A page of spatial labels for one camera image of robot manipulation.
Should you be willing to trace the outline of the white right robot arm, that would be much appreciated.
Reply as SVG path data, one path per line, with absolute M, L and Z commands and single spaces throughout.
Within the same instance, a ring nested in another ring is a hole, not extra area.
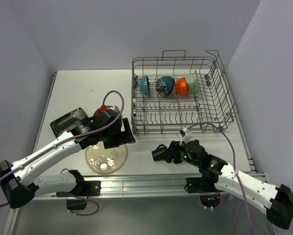
M 293 219 L 293 192 L 288 186 L 271 185 L 235 170 L 225 160 L 207 153 L 198 140 L 186 144 L 172 141 L 169 147 L 163 148 L 161 158 L 167 163 L 187 162 L 197 167 L 205 190 L 228 192 L 259 209 L 275 226 L 289 229 Z

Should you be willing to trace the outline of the light green cup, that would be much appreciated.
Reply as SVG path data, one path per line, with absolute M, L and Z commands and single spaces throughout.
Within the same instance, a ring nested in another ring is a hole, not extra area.
M 199 84 L 195 76 L 186 77 L 188 94 L 195 94 L 199 90 Z

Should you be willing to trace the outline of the blue ceramic bowl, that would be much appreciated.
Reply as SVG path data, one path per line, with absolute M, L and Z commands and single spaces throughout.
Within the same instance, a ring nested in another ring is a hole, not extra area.
M 149 77 L 147 75 L 140 79 L 140 91 L 143 95 L 150 96 Z

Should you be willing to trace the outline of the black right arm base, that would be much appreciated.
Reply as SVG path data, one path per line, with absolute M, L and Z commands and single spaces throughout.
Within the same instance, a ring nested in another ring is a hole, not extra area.
M 204 179 L 203 177 L 188 177 L 184 190 L 187 193 L 199 194 L 200 204 L 205 210 L 215 210 L 222 207 L 229 201 L 230 195 L 222 198 L 221 191 L 216 189 L 214 184 Z

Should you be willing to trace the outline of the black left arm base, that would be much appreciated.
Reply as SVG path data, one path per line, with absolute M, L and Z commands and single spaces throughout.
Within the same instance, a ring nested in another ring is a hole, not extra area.
M 78 216 L 92 215 L 98 212 L 99 205 L 93 201 L 91 197 L 99 196 L 101 191 L 100 181 L 85 181 L 84 186 L 81 189 L 77 189 L 74 192 L 57 192 L 56 197 L 65 197 L 66 208 L 69 213 L 76 214 Z M 87 206 L 94 206 L 95 210 L 89 213 L 81 213 Z

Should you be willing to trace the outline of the dark brown mug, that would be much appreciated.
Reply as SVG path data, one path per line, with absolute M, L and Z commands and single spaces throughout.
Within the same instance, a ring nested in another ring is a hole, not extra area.
M 164 144 L 160 144 L 155 150 L 152 151 L 152 157 L 154 162 L 166 161 L 167 159 L 167 147 Z

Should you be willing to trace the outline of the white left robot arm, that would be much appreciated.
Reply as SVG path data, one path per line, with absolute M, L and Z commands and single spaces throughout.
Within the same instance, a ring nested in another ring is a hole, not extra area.
M 115 106 L 98 109 L 92 117 L 88 117 L 82 108 L 74 109 L 50 123 L 56 137 L 53 142 L 21 160 L 0 162 L 0 187 L 10 208 L 20 208 L 36 196 L 53 192 L 81 195 L 86 182 L 78 170 L 45 177 L 42 173 L 64 158 L 99 142 L 105 149 L 134 143 L 128 119 L 118 114 Z

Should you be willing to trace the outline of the dark bowl beige inside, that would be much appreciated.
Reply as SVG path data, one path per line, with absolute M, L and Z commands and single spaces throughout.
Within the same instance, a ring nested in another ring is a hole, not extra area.
M 175 81 L 171 76 L 163 76 L 156 81 L 156 91 L 162 97 L 168 97 L 175 87 Z

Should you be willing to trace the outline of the orange plastic bowl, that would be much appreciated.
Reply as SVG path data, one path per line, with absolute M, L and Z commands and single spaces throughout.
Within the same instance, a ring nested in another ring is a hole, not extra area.
M 188 87 L 187 87 L 187 83 L 186 83 L 186 78 L 182 77 L 180 79 L 177 80 L 177 82 L 175 83 L 175 90 L 176 92 L 181 95 L 181 96 L 187 96 L 188 94 Z

